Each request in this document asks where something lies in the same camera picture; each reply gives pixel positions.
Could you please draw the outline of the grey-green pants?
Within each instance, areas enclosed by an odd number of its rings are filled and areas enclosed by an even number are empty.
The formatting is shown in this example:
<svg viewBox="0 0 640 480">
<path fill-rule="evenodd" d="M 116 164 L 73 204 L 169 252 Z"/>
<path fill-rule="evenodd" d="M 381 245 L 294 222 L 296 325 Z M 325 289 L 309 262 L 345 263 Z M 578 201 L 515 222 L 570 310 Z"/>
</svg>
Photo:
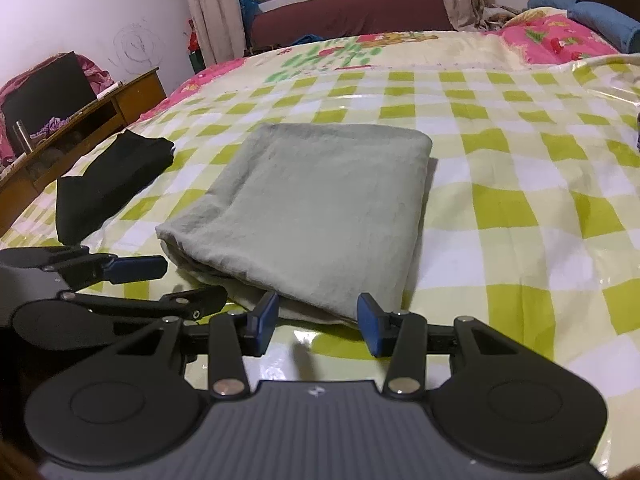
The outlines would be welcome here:
<svg viewBox="0 0 640 480">
<path fill-rule="evenodd" d="M 282 318 L 349 323 L 367 292 L 397 310 L 432 146 L 390 126 L 262 125 L 203 196 L 157 227 L 160 246 L 247 309 L 275 292 Z"/>
</svg>

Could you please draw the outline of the wooden side desk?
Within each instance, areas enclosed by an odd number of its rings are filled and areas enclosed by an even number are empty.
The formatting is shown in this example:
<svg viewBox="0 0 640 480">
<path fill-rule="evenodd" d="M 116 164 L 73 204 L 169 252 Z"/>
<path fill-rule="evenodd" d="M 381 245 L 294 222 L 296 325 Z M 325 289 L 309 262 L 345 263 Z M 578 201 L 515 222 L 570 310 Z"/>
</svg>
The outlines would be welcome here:
<svg viewBox="0 0 640 480">
<path fill-rule="evenodd" d="M 165 98 L 154 67 L 87 105 L 31 153 L 21 155 L 1 176 L 1 231 L 6 232 L 44 188 L 66 174 L 81 156 Z"/>
</svg>

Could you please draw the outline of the black folded garment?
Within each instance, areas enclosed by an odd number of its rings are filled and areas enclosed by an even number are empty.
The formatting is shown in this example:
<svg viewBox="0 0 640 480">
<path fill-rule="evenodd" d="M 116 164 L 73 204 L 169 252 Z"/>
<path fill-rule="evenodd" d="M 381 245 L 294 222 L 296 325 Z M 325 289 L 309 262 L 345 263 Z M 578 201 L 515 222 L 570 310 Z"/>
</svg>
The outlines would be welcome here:
<svg viewBox="0 0 640 480">
<path fill-rule="evenodd" d="M 55 227 L 58 241 L 79 244 L 117 214 L 174 162 L 175 144 L 145 138 L 130 130 L 77 177 L 58 179 Z"/>
</svg>

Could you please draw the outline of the black monitor on desk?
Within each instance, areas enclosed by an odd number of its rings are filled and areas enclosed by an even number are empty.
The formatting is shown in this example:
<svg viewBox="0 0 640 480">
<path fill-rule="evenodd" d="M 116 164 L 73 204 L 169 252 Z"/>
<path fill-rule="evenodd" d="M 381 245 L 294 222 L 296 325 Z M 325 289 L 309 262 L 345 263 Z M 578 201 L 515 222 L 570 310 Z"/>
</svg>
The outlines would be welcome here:
<svg viewBox="0 0 640 480">
<path fill-rule="evenodd" d="M 96 100 L 75 52 L 63 54 L 38 68 L 1 104 L 6 133 L 17 143 L 13 125 L 20 122 L 29 134 L 37 133 L 52 117 L 67 119 Z"/>
</svg>

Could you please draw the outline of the beige left curtain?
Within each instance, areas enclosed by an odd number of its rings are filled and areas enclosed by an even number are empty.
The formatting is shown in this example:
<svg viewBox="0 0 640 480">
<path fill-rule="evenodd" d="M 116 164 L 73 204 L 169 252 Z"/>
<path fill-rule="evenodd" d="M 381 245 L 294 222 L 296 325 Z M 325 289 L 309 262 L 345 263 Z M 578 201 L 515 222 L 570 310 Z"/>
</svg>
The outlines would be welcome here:
<svg viewBox="0 0 640 480">
<path fill-rule="evenodd" d="M 240 0 L 186 0 L 207 66 L 242 58 L 245 32 Z"/>
</svg>

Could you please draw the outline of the blue pillow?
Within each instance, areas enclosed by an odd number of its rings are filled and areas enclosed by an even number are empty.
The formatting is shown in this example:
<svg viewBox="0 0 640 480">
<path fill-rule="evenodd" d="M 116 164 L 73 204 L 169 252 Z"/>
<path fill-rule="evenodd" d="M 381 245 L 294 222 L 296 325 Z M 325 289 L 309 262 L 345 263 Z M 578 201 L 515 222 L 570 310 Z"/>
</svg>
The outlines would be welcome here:
<svg viewBox="0 0 640 480">
<path fill-rule="evenodd" d="M 527 9 L 551 6 L 565 10 L 567 17 L 597 32 L 622 53 L 639 52 L 640 23 L 627 14 L 588 0 L 528 0 Z"/>
</svg>

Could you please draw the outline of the maroon sofa bench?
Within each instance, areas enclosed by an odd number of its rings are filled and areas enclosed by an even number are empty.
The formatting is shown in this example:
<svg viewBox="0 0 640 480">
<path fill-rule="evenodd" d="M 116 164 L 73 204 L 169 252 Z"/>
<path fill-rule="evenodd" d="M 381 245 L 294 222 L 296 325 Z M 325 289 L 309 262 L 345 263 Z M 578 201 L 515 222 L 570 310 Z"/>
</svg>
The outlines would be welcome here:
<svg viewBox="0 0 640 480">
<path fill-rule="evenodd" d="M 255 50 L 381 32 L 453 29 L 442 0 L 307 0 L 257 14 L 248 29 Z"/>
</svg>

